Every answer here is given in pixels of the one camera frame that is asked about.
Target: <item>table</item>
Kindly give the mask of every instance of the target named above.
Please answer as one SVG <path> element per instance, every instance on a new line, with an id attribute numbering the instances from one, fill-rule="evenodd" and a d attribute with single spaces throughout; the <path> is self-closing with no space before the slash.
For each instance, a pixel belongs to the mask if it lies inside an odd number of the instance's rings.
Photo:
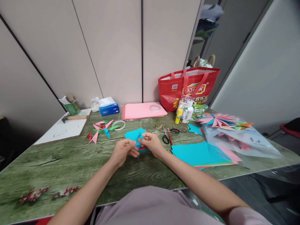
<path id="1" fill-rule="evenodd" d="M 94 129 L 93 123 L 102 120 L 121 120 L 119 114 L 101 117 L 99 112 L 91 113 L 80 137 L 62 140 L 40 146 L 31 146 L 0 173 L 0 223 L 10 224 L 54 215 L 71 196 L 53 200 L 54 195 L 68 186 L 82 187 L 110 158 L 115 143 L 124 138 L 127 131 L 140 127 L 160 136 L 162 126 L 186 129 L 184 124 L 175 124 L 175 113 L 165 117 L 127 121 L 121 131 L 111 131 L 108 139 L 104 133 L 98 137 L 97 144 L 88 144 L 85 136 Z M 191 132 L 172 134 L 174 145 L 200 143 L 205 141 L 201 135 Z M 300 163 L 300 157 L 293 152 L 271 142 L 285 158 L 270 159 L 237 155 L 244 160 L 239 165 L 206 168 L 203 171 L 222 180 L 245 174 L 256 173 Z M 170 145 L 162 142 L 167 150 Z M 144 152 L 138 158 L 128 157 L 117 170 L 97 205 L 117 202 L 135 188 L 153 185 L 170 190 L 186 188 L 185 184 L 151 152 Z M 40 189 L 51 186 L 34 203 L 18 205 L 23 193 L 31 188 Z"/>

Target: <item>red pencil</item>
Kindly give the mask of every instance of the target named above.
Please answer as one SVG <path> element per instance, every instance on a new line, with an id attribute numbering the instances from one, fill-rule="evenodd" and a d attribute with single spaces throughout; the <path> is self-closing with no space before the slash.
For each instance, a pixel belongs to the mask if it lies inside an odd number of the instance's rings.
<path id="1" fill-rule="evenodd" d="M 173 143 L 172 143 L 172 138 L 171 138 L 171 134 L 170 134 L 170 132 L 169 132 L 169 137 L 170 137 L 170 142 L 171 142 L 171 145 L 173 145 Z"/>

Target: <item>hammer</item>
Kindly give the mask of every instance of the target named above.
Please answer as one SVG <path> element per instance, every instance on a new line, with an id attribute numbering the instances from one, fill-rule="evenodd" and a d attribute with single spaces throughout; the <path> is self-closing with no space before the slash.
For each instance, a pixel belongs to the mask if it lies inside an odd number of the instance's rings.
<path id="1" fill-rule="evenodd" d="M 63 123 L 65 123 L 66 120 L 69 120 L 69 119 L 88 119 L 88 115 L 85 115 L 85 116 L 70 116 L 70 114 L 64 116 L 62 118 L 62 121 Z"/>

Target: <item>tape roll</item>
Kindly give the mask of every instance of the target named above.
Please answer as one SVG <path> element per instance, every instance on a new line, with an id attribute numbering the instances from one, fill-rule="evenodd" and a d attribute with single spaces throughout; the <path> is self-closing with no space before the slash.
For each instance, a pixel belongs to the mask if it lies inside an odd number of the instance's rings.
<path id="1" fill-rule="evenodd" d="M 114 122 L 114 123 L 112 124 L 112 127 L 113 127 L 116 123 L 124 123 L 124 126 L 121 127 L 121 128 L 119 128 L 119 129 L 115 129 L 115 131 L 123 130 L 124 127 L 125 127 L 125 125 L 126 125 L 126 123 L 125 123 L 123 120 L 118 120 L 118 121 L 116 121 L 116 122 Z"/>
<path id="2" fill-rule="evenodd" d="M 151 111 L 159 111 L 159 110 L 160 110 L 160 106 L 157 105 L 157 104 L 150 105 L 150 110 L 151 110 Z"/>

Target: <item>hand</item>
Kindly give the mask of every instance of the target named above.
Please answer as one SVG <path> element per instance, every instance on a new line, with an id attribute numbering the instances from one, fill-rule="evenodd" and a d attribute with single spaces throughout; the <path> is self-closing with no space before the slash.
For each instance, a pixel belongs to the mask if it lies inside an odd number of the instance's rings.
<path id="1" fill-rule="evenodd" d="M 156 158 L 161 160 L 162 159 L 162 154 L 167 150 L 163 147 L 163 145 L 160 142 L 157 134 L 146 132 L 146 133 L 143 133 L 142 135 L 143 135 L 144 139 L 139 138 L 138 142 L 140 142 L 142 144 L 142 147 L 144 145 L 146 145 L 150 149 L 152 154 Z"/>
<path id="2" fill-rule="evenodd" d="M 136 141 L 130 139 L 117 141 L 110 159 L 117 163 L 120 168 L 124 164 L 127 155 L 132 155 L 135 158 L 138 157 L 140 153 L 138 152 L 138 147 L 135 146 L 136 143 Z"/>

